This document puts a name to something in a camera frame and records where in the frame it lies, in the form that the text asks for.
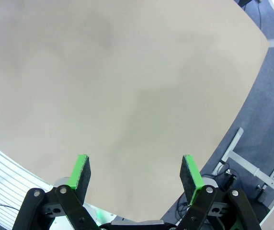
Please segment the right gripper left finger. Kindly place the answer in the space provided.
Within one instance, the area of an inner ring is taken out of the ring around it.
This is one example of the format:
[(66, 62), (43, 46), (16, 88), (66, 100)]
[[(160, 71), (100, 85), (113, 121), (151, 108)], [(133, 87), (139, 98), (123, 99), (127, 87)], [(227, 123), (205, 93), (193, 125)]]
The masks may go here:
[(74, 230), (97, 230), (96, 221), (83, 206), (90, 177), (89, 157), (79, 155), (66, 184), (48, 192), (31, 188), (26, 193), (13, 228), (48, 230), (56, 217), (65, 216)]

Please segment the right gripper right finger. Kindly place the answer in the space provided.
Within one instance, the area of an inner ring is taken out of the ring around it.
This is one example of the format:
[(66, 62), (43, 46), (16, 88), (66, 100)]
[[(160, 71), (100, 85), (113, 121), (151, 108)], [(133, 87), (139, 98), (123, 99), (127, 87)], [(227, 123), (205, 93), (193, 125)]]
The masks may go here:
[(189, 206), (180, 230), (200, 230), (206, 220), (215, 230), (261, 229), (244, 191), (206, 185), (191, 155), (183, 156), (180, 179)]

